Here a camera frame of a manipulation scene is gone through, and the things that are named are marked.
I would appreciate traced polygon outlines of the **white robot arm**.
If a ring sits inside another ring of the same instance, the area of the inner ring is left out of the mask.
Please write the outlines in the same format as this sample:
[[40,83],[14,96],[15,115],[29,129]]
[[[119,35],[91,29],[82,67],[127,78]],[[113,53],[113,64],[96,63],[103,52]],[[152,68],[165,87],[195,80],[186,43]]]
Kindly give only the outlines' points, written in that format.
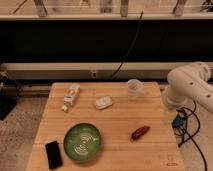
[[207,83],[210,76],[210,67],[204,62],[180,66],[168,73],[168,85],[162,92],[166,124],[172,123],[176,110],[183,107],[188,99],[213,114],[213,86]]

